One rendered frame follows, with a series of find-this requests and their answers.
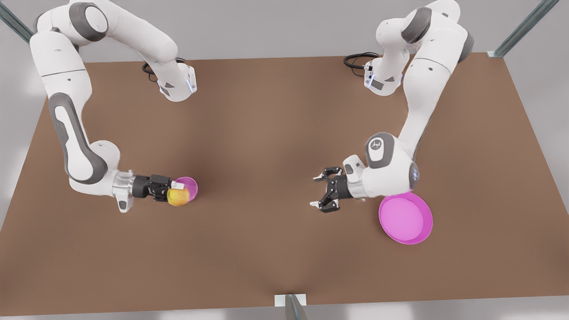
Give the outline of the pink plate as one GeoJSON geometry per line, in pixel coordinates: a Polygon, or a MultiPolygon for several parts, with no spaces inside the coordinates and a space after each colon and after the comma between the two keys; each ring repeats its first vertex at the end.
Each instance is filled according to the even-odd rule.
{"type": "Polygon", "coordinates": [[[431,209],[412,192],[385,197],[378,209],[378,219],[386,235],[406,245],[425,241],[433,229],[431,209]]]}

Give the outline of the yellow red apple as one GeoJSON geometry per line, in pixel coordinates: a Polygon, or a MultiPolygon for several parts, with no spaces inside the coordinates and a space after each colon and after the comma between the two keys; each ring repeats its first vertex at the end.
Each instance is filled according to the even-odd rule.
{"type": "Polygon", "coordinates": [[[190,193],[187,187],[183,187],[181,190],[176,188],[171,188],[167,191],[167,202],[174,206],[186,205],[190,200],[190,193]]]}

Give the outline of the silver frame post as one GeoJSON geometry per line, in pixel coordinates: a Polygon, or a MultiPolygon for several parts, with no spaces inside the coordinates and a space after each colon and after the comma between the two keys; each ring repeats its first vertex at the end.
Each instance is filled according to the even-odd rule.
{"type": "Polygon", "coordinates": [[[541,0],[524,20],[494,50],[486,52],[487,57],[502,58],[513,49],[537,23],[549,13],[560,0],[541,0]]]}
{"type": "Polygon", "coordinates": [[[4,3],[0,1],[0,20],[14,31],[27,44],[30,43],[34,33],[16,16],[4,3]]]}
{"type": "Polygon", "coordinates": [[[286,320],[309,320],[304,307],[306,294],[280,294],[274,296],[275,307],[284,307],[286,320]]]}

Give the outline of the pink bowl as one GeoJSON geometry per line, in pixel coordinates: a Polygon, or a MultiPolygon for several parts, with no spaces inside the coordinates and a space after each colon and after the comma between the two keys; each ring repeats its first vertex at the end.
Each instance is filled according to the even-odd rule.
{"type": "Polygon", "coordinates": [[[180,177],[175,180],[179,184],[184,184],[185,188],[189,192],[189,198],[187,203],[193,201],[198,193],[198,185],[197,182],[188,176],[180,177]]]}

